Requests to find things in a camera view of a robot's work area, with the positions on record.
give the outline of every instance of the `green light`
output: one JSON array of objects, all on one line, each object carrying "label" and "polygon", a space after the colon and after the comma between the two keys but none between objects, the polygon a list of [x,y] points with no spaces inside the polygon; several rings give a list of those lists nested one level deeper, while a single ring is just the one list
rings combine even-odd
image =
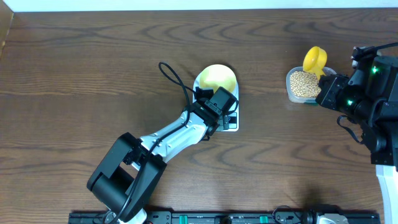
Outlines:
[{"label": "green light", "polygon": [[376,68],[376,66],[372,68],[373,73],[376,73],[377,71],[378,71],[378,69]]}]

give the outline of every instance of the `clear plastic container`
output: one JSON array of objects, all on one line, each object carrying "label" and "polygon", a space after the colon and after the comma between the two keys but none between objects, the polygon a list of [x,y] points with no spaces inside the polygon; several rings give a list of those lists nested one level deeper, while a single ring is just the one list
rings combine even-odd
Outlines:
[{"label": "clear plastic container", "polygon": [[[325,72],[325,75],[332,75],[332,74],[336,74],[336,72],[328,67],[324,67],[323,72]],[[290,76],[296,72],[296,71],[303,71],[303,67],[295,67],[293,69],[291,69],[291,71],[287,74],[286,76],[286,89],[287,89],[287,95],[289,96],[289,99],[291,100],[291,102],[294,103],[316,103],[315,102],[315,97],[313,98],[306,98],[306,97],[299,97],[294,95],[293,91],[292,91],[292,87],[290,86]]]}]

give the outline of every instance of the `yellow cup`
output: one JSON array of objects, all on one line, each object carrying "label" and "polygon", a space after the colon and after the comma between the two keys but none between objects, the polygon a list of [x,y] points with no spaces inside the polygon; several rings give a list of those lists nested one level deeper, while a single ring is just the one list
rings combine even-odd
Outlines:
[{"label": "yellow cup", "polygon": [[234,94],[236,76],[234,72],[225,65],[210,65],[205,68],[199,79],[200,88],[212,88],[214,92],[222,86]]},{"label": "yellow cup", "polygon": [[322,69],[327,60],[328,55],[325,50],[320,47],[313,47],[304,58],[303,70],[304,72],[314,73],[319,80],[321,75],[325,75]]}]

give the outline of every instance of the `wooden table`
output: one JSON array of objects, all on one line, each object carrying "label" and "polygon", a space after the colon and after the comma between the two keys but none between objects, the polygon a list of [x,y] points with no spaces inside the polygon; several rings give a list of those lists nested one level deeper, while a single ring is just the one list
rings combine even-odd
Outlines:
[{"label": "wooden table", "polygon": [[314,45],[350,74],[354,46],[398,41],[397,30],[398,9],[17,13],[0,61],[0,222],[104,210],[86,181],[112,143],[153,133],[184,107],[162,60],[186,85],[207,65],[232,66],[241,120],[172,159],[150,205],[332,203],[382,215],[369,151],[338,127],[339,113],[290,102],[285,76]]}]

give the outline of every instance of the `white backdrop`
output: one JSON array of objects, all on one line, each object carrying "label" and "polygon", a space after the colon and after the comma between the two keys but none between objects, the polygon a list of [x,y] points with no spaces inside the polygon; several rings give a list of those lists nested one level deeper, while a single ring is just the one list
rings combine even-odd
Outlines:
[{"label": "white backdrop", "polygon": [[4,0],[4,2],[14,12],[398,7],[398,0]]}]

